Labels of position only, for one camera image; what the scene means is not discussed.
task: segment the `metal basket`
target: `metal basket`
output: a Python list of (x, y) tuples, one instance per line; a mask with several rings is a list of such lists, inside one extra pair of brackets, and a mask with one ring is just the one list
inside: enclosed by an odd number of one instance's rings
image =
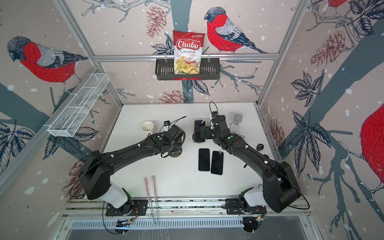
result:
[(218, 58), (202, 58), (199, 74), (175, 74), (174, 59), (156, 59), (156, 76), (158, 80), (217, 80), (220, 77), (220, 64)]
[(109, 82), (105, 73), (87, 75), (84, 86), (77, 92), (71, 93), (70, 103), (49, 127), (48, 132), (55, 137), (73, 137), (83, 123), (85, 117), (99, 98), (101, 92)]

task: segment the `black wire basket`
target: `black wire basket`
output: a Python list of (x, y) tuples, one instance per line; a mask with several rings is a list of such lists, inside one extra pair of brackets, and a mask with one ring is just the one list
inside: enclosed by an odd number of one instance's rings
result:
[(155, 73), (158, 80), (217, 80), (220, 77), (219, 58), (202, 58), (199, 74), (175, 74), (173, 58), (168, 62), (163, 58), (156, 59)]

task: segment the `bird's head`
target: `bird's head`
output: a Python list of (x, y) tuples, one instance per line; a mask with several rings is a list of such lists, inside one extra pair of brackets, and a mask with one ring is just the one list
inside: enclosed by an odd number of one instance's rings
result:
[(24, 55), (24, 47), (30, 42), (31, 40), (23, 36), (14, 37), (8, 42), (7, 49), (9, 52), (9, 56), (12, 58), (13, 61), (26, 60), (26, 57)]
[(222, 8), (222, 7), (210, 8), (204, 17), (204, 20), (208, 20), (209, 23), (212, 23), (214, 21), (215, 17), (217, 17), (221, 14), (224, 14), (224, 15), (226, 14), (224, 8)]

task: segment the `white cup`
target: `white cup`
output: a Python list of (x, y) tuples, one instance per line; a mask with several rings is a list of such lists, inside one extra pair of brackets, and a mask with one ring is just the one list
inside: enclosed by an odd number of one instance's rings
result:
[(153, 129), (154, 126), (155, 126), (155, 125), (153, 124), (153, 122), (148, 121), (148, 122), (145, 122), (145, 123), (143, 123), (143, 124), (141, 125), (141, 130), (142, 130), (146, 135), (148, 135), (148, 133), (149, 133), (150, 135), (152, 135), (152, 134), (153, 134), (152, 129)]

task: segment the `bird illustration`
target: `bird illustration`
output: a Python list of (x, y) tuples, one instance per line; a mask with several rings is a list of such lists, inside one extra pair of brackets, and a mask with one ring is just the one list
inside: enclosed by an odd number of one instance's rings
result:
[(327, 2), (328, 6), (327, 6), (327, 9), (324, 11), (323, 15), (325, 15), (325, 13), (327, 12), (329, 7), (334, 7), (335, 8), (336, 13), (333, 16), (336, 16), (337, 14), (340, 14), (337, 11), (337, 7), (340, 6), (341, 4), (345, 3), (346, 1), (347, 0), (326, 0), (325, 2)]
[(361, 126), (361, 147), (362, 154), (355, 154), (348, 150), (346, 143), (344, 144), (347, 150), (347, 157), (344, 159), (347, 161), (349, 159), (349, 154), (352, 154), (356, 157), (364, 159), (372, 171), (379, 177), (380, 184), (377, 188), (371, 190), (365, 183), (360, 182), (359, 184), (363, 185), (369, 193), (371, 193), (371, 198), (368, 199), (371, 202), (375, 201), (374, 194), (380, 189), (384, 189), (384, 104), (372, 113), (362, 124)]
[(222, 7), (213, 7), (207, 11), (204, 17), (207, 20), (208, 39), (218, 52), (231, 51), (242, 48), (250, 48), (259, 53), (266, 53), (258, 49), (243, 33), (240, 27), (236, 26), (226, 15)]
[(69, 93), (65, 90), (65, 81), (72, 75), (76, 76), (74, 72), (76, 66), (81, 61), (88, 59), (78, 54), (63, 51), (60, 48), (34, 43), (23, 36), (11, 39), (7, 48), (13, 61), (20, 60), (21, 64), (39, 79), (51, 83), (63, 83), (64, 90), (59, 93), (59, 96), (64, 92)]

